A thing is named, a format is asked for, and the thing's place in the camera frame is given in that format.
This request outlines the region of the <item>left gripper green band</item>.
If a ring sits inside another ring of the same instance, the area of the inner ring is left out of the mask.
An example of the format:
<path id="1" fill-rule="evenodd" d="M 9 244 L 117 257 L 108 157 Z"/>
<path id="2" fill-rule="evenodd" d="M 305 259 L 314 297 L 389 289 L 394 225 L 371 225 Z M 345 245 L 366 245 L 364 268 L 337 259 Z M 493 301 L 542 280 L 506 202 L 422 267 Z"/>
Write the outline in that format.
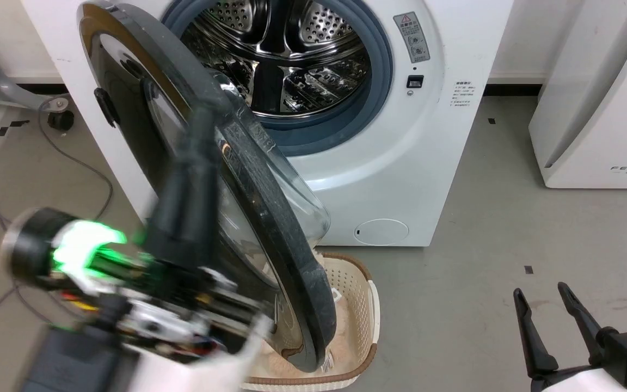
<path id="1" fill-rule="evenodd" d="M 217 242 L 216 119 L 216 110 L 208 108 L 190 115 L 146 224 L 148 254 L 118 251 L 127 237 L 111 226 L 32 209 L 3 234 L 8 273 L 62 292 L 90 312 L 92 325 L 131 348 L 174 362 L 237 354 L 266 306 L 239 295 L 224 274 L 201 266 L 211 262 Z"/>

